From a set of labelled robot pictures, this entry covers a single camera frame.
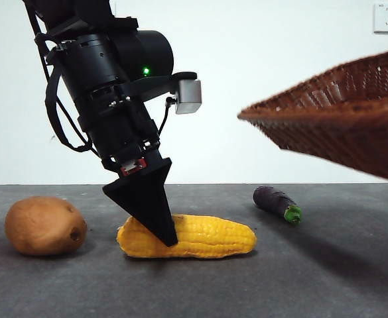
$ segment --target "black cable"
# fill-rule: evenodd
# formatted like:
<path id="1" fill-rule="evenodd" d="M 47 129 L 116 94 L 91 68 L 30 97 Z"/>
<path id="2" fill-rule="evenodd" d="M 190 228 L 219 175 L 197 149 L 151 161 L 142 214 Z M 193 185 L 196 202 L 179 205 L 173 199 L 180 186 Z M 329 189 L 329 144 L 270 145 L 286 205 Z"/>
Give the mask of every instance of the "black cable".
<path id="1" fill-rule="evenodd" d="M 166 110 L 164 111 L 164 118 L 162 119 L 162 123 L 161 123 L 160 129 L 159 129 L 159 136 L 161 135 L 162 129 L 164 128 L 164 124 L 167 121 L 168 110 L 170 109 L 170 107 L 174 103 L 176 103 L 176 100 L 174 98 L 172 98 L 172 97 L 167 97 L 166 98 Z"/>
<path id="2" fill-rule="evenodd" d="M 39 26 L 39 23 L 37 21 L 37 18 L 36 18 L 36 14 L 34 13 L 34 11 L 28 6 L 26 5 L 26 10 L 27 10 L 27 14 L 29 15 L 29 21 L 30 21 L 30 24 L 32 26 L 32 29 L 33 29 L 33 32 L 34 32 L 34 35 L 36 36 L 38 33 L 41 33 L 41 29 L 40 29 L 40 26 Z M 48 47 L 46 46 L 46 44 L 44 44 L 44 47 L 41 48 L 39 45 L 38 45 L 38 53 L 39 53 L 39 57 L 40 57 L 40 61 L 42 63 L 42 68 L 43 68 L 43 72 L 45 74 L 45 78 L 47 81 L 49 81 L 49 78 L 50 78 L 50 75 L 49 75 L 49 71 L 48 71 L 48 66 L 46 65 L 46 62 L 45 62 L 45 59 L 44 59 L 44 55 L 42 54 L 42 49 L 45 51 L 45 52 L 48 52 L 49 49 Z M 67 112 L 66 108 L 64 107 L 63 103 L 61 102 L 60 98 L 57 97 L 56 98 L 56 102 L 57 104 L 60 106 L 62 112 L 64 113 L 64 115 L 66 116 L 68 122 L 70 123 L 71 127 L 73 128 L 73 130 L 76 132 L 76 134 L 78 135 L 78 137 L 80 138 L 80 140 L 84 143 L 84 144 L 87 144 L 89 140 L 86 140 L 84 138 L 84 136 L 81 134 L 81 132 L 79 131 L 79 129 L 77 128 L 76 124 L 74 123 L 73 119 L 71 118 L 70 114 Z M 91 148 L 90 149 L 97 157 L 99 157 L 99 154 L 98 152 Z"/>

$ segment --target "gray table surface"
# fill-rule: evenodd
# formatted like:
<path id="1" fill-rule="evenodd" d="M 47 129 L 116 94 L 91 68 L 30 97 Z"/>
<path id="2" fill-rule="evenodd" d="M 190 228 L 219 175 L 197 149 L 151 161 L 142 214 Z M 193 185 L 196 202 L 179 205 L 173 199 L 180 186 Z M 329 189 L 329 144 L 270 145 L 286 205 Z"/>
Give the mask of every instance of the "gray table surface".
<path id="1" fill-rule="evenodd" d="M 138 260 L 116 229 L 128 214 L 98 185 L 0 186 L 0 318 L 388 317 L 388 184 L 285 184 L 304 210 L 290 226 L 258 210 L 257 185 L 166 185 L 173 213 L 249 225 L 255 250 L 223 260 Z M 4 234 L 16 200 L 66 198 L 88 223 L 75 253 L 21 256 Z"/>

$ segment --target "wicker basket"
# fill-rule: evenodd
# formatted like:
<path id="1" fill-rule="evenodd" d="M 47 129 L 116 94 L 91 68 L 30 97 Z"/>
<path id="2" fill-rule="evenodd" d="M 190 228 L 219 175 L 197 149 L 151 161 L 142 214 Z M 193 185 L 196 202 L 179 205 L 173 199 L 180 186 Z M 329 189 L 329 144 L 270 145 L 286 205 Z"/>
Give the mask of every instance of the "wicker basket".
<path id="1" fill-rule="evenodd" d="M 388 179 L 388 52 L 332 68 L 238 118 L 281 149 Z"/>

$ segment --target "eggplant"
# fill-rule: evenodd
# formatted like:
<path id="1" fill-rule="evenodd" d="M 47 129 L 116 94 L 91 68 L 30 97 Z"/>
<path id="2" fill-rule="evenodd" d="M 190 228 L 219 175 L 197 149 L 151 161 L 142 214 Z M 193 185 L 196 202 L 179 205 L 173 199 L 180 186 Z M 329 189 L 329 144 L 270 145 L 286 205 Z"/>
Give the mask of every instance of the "eggplant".
<path id="1" fill-rule="evenodd" d="M 258 187 L 253 200 L 258 208 L 279 215 L 291 224 L 298 224 L 302 219 L 301 208 L 287 194 L 274 187 Z"/>

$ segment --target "yellow corn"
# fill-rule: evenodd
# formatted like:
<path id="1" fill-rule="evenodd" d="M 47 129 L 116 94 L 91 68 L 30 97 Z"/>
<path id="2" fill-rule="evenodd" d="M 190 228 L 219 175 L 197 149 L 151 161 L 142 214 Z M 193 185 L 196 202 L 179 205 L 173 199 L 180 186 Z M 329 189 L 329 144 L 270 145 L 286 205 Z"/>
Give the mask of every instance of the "yellow corn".
<path id="1" fill-rule="evenodd" d="M 253 250 L 257 238 L 244 224 L 218 217 L 174 214 L 178 244 L 167 247 L 133 217 L 119 228 L 117 242 L 129 256 L 140 258 L 222 258 Z"/>

